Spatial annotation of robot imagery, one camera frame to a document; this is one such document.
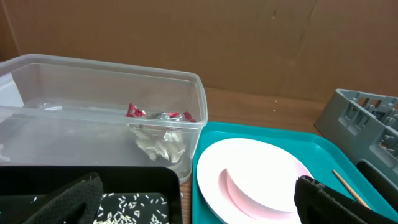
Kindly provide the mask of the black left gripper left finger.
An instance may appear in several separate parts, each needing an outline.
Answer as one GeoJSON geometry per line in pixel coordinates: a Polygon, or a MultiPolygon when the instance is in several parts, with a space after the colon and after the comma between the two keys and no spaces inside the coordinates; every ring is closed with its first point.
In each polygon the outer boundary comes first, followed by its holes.
{"type": "Polygon", "coordinates": [[[34,202],[21,215],[22,223],[92,223],[102,197],[101,178],[90,172],[34,202]]]}

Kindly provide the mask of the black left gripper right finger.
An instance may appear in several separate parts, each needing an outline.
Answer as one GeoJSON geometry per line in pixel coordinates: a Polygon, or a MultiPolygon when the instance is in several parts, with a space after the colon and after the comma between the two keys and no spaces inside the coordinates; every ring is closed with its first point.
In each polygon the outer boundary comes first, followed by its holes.
{"type": "Polygon", "coordinates": [[[306,175],[295,183],[294,202],[303,224],[397,224],[306,175]]]}

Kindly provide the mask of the rice food scraps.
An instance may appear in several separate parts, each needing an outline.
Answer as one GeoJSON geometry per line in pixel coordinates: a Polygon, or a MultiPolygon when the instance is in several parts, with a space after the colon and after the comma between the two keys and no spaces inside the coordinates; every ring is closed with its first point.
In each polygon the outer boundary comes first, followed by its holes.
{"type": "Polygon", "coordinates": [[[170,224],[161,193],[104,193],[93,224],[170,224]]]}

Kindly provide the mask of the wooden chopstick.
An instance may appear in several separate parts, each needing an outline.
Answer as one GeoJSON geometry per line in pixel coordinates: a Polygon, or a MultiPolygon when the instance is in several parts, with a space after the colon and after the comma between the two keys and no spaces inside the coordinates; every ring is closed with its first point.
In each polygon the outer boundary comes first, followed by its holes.
{"type": "Polygon", "coordinates": [[[370,206],[355,192],[355,190],[345,181],[342,176],[336,171],[332,170],[332,173],[336,176],[336,178],[343,184],[345,189],[353,196],[353,198],[360,203],[361,205],[365,206],[368,209],[371,209],[370,206]]]}

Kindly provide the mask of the white napkin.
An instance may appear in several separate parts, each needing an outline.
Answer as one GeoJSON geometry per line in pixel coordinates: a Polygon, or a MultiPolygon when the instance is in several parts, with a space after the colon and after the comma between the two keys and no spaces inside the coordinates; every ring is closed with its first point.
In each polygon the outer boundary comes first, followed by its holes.
{"type": "Polygon", "coordinates": [[[138,128],[130,128],[130,131],[136,135],[138,148],[153,161],[160,156],[171,163],[177,163],[187,148],[179,131],[138,128]]]}

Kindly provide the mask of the red snack wrapper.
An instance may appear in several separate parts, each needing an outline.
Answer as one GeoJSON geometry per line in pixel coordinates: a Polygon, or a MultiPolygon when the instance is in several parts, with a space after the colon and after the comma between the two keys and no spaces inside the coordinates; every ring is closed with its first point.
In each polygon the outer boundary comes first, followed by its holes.
{"type": "Polygon", "coordinates": [[[133,129],[149,129],[156,131],[176,131],[179,129],[195,129],[196,126],[185,125],[185,123],[196,123],[196,120],[193,116],[185,111],[183,113],[175,113],[175,112],[145,112],[144,110],[139,109],[136,105],[130,103],[124,117],[127,118],[140,118],[140,119],[148,119],[148,120],[160,120],[165,121],[165,124],[161,125],[151,125],[151,124],[128,124],[130,128],[133,129]]]}

